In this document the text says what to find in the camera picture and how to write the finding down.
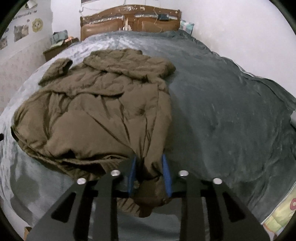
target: string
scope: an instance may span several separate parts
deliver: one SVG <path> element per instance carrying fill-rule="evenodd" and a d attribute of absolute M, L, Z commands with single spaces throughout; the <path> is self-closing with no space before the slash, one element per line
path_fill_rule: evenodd
<path fill-rule="evenodd" d="M 87 10 L 93 10 L 93 11 L 104 11 L 104 10 L 106 10 L 106 9 L 95 9 L 95 8 L 87 8 L 87 7 L 83 7 L 83 8 L 85 8 Z"/>
<path fill-rule="evenodd" d="M 162 29 L 160 26 L 157 26 L 157 25 L 156 25 L 156 21 L 158 20 L 158 16 L 159 16 L 159 15 L 156 13 L 155 8 L 156 8 L 156 7 L 153 8 L 153 11 L 154 11 L 155 15 L 157 15 L 157 18 L 156 18 L 156 20 L 155 20 L 155 22 L 154 22 L 154 25 L 155 25 L 156 27 L 160 28 L 160 31 L 159 31 L 159 32 L 161 33 L 163 29 Z"/>

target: screw head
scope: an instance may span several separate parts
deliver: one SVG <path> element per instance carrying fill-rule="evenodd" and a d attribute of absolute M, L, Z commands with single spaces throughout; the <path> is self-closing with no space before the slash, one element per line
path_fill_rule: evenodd
<path fill-rule="evenodd" d="M 78 183 L 79 185 L 85 184 L 85 183 L 86 183 L 86 179 L 85 179 L 85 178 L 79 178 L 79 179 L 77 180 L 77 183 Z"/>
<path fill-rule="evenodd" d="M 222 182 L 223 182 L 223 181 L 222 181 L 220 178 L 214 178 L 214 179 L 213 179 L 213 183 L 214 183 L 214 184 L 220 185 L 220 184 L 222 184 Z"/>
<path fill-rule="evenodd" d="M 186 170 L 181 170 L 179 171 L 179 176 L 180 177 L 187 177 L 189 175 L 189 172 Z"/>
<path fill-rule="evenodd" d="M 120 171 L 119 170 L 113 170 L 112 172 L 111 172 L 111 176 L 113 176 L 113 177 L 117 177 L 117 176 L 119 176 L 120 175 Z"/>

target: nightstand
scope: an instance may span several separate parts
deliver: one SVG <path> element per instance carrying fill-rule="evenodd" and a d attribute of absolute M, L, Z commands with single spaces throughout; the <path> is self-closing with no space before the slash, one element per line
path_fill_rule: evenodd
<path fill-rule="evenodd" d="M 46 50 L 43 52 L 43 55 L 45 57 L 45 60 L 51 60 L 53 57 L 57 56 L 60 52 L 62 52 L 64 49 L 68 48 L 72 43 L 79 42 L 78 38 L 72 39 L 72 41 L 64 42 L 61 46 L 57 46 L 55 48 Z"/>

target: light blue pillow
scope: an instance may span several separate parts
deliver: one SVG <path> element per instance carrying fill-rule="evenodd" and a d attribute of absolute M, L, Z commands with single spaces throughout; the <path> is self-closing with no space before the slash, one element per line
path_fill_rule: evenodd
<path fill-rule="evenodd" d="M 186 22 L 181 19 L 180 29 L 184 30 L 185 32 L 191 35 L 193 31 L 193 27 L 194 27 L 194 23 Z"/>
<path fill-rule="evenodd" d="M 60 32 L 54 32 L 50 40 L 52 42 L 52 45 L 54 45 L 60 41 L 64 41 L 67 38 L 68 38 L 68 31 L 64 30 Z"/>

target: wooden headboard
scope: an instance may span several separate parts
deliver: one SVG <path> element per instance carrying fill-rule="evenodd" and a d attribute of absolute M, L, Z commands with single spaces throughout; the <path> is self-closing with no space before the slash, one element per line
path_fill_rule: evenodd
<path fill-rule="evenodd" d="M 158 14 L 168 14 L 169 21 L 157 20 Z M 80 17 L 81 41 L 87 37 L 118 30 L 159 33 L 180 28 L 180 10 L 145 5 L 123 5 L 91 16 Z"/>

